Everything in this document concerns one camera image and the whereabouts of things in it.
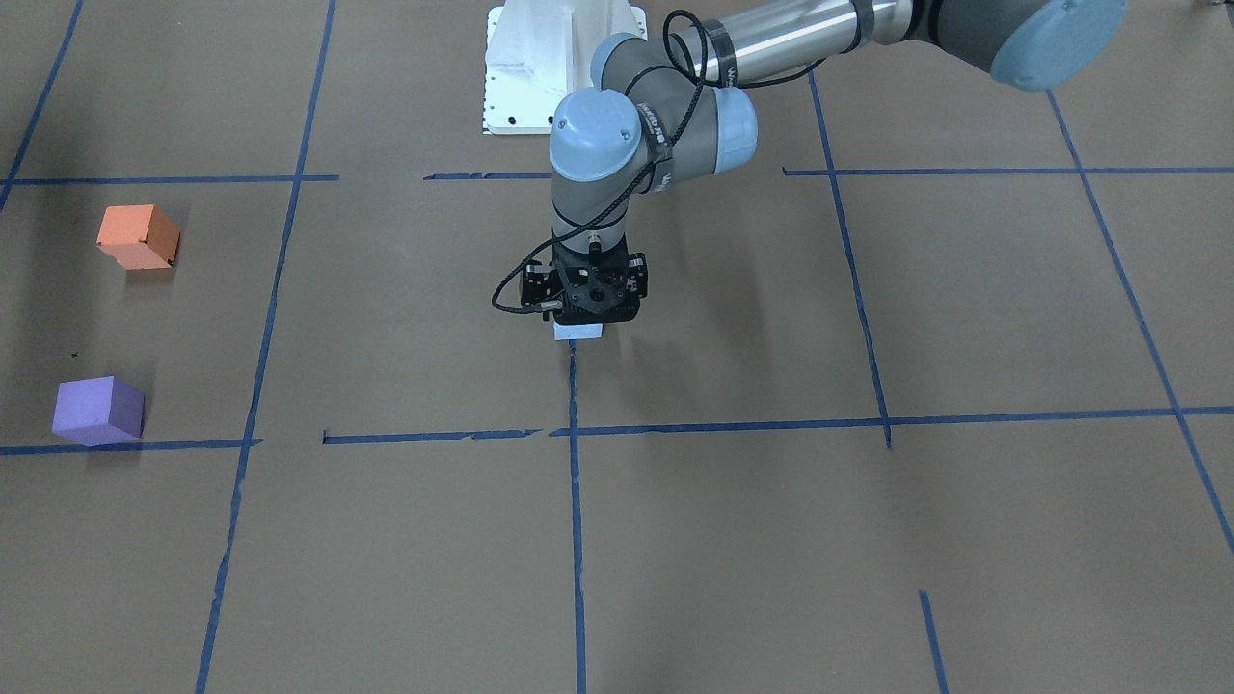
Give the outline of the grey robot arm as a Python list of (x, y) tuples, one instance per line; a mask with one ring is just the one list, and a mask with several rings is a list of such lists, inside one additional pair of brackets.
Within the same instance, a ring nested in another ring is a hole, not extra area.
[(677, 12), (660, 40), (613, 35), (591, 85), (552, 114), (552, 235), (512, 269), (520, 303), (563, 326), (627, 322), (648, 294), (631, 254), (634, 195), (735, 170), (759, 138), (749, 93), (792, 82), (864, 44), (916, 40), (995, 82), (1041, 93), (1111, 43), (1124, 1), (771, 1), (721, 19)]

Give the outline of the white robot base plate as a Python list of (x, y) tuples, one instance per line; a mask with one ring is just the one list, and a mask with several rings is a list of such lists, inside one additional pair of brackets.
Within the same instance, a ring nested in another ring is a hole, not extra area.
[(575, 4), (507, 1), (490, 9), (486, 30), (484, 131), (550, 133), (563, 98), (590, 86), (575, 43)]

